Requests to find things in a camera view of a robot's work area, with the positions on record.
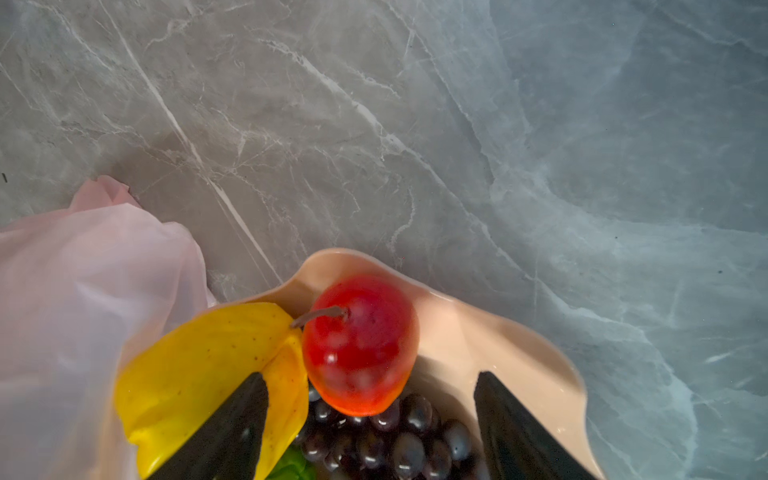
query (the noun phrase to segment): dark grape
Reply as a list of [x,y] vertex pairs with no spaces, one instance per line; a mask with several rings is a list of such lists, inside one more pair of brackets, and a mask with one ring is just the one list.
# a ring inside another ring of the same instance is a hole
[[382,432],[391,432],[400,423],[400,399],[396,399],[387,410],[371,417],[371,424]]
[[315,420],[318,423],[330,423],[336,420],[339,413],[328,405],[325,400],[320,399],[315,403]]
[[472,439],[469,430],[459,420],[448,420],[442,427],[442,439],[451,449],[451,458],[460,462],[469,457]]
[[346,422],[348,425],[351,425],[353,427],[363,427],[368,423],[367,417],[346,417]]
[[414,478],[424,469],[426,463],[424,444],[411,432],[401,433],[392,446],[389,461],[395,475],[400,478]]
[[304,426],[301,427],[301,430],[299,430],[299,433],[296,434],[296,438],[293,440],[293,444],[296,446],[301,445],[304,443],[306,438],[310,436],[310,433],[314,429],[315,426],[315,419],[313,417],[312,409],[310,409],[309,415],[306,416],[306,421],[304,422]]
[[328,455],[330,447],[329,443],[326,433],[322,430],[315,429],[315,431],[310,433],[310,436],[306,438],[304,444],[301,445],[301,452],[308,462],[319,462]]
[[442,426],[442,422],[440,421],[440,414],[438,413],[437,409],[432,409],[432,423],[429,424],[429,429],[427,430],[428,434],[434,434],[440,432],[440,427]]
[[386,441],[376,433],[367,429],[357,438],[357,457],[365,468],[376,469],[386,460]]
[[331,422],[331,428],[335,430],[341,430],[349,422],[344,415],[338,415],[335,420]]
[[352,469],[358,465],[357,447],[355,446],[355,437],[349,432],[341,432],[336,437],[336,441],[331,448],[333,460],[347,469]]
[[368,478],[371,480],[400,480],[400,478],[395,475],[395,472],[393,472],[392,469],[387,466],[379,467],[376,470],[369,471]]
[[485,460],[473,455],[462,462],[461,480],[491,480]]
[[416,435],[427,433],[432,424],[435,409],[429,400],[418,393],[412,393],[402,401],[402,419],[406,428]]
[[310,403],[320,400],[320,394],[317,392],[315,386],[310,382]]
[[442,440],[432,440],[427,449],[427,462],[422,470],[426,480],[445,480],[451,473],[451,450]]
[[331,472],[329,480],[368,480],[368,475],[364,470],[337,468]]
[[335,458],[333,458],[333,452],[328,452],[328,455],[326,455],[325,459],[323,460],[323,464],[326,466],[326,470],[329,472],[333,472],[339,467],[339,463]]

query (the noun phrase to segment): peach ceramic bowl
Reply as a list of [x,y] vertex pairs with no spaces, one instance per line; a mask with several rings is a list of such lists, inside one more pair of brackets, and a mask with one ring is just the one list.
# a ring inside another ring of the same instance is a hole
[[560,350],[528,327],[436,292],[364,253],[340,248],[313,254],[283,285],[236,303],[274,302],[295,318],[326,288],[361,273],[387,279],[413,302],[421,342],[409,388],[430,399],[444,419],[461,419],[479,442],[472,394],[478,374],[488,370],[592,475],[604,478],[587,440],[583,380]]

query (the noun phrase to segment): apple stem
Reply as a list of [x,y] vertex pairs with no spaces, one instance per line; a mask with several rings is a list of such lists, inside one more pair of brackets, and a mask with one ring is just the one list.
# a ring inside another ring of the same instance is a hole
[[341,306],[329,306],[328,308],[321,308],[319,310],[312,310],[311,312],[304,313],[302,316],[296,318],[290,324],[292,329],[304,327],[307,323],[314,320],[319,316],[341,316],[344,321],[349,318],[349,309]]

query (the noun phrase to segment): grape cluster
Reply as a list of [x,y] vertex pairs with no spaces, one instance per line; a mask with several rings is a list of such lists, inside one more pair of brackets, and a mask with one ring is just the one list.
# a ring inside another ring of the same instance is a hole
[[293,441],[331,480],[490,480],[467,427],[442,422],[419,394],[373,417],[342,415],[310,385],[310,413]]

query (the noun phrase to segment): marble countertop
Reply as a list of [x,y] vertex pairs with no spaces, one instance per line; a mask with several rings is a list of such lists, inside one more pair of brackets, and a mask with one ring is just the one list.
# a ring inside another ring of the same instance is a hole
[[558,345],[613,480],[768,475],[766,127],[762,0],[0,0],[0,224],[109,174],[222,300],[369,253]]

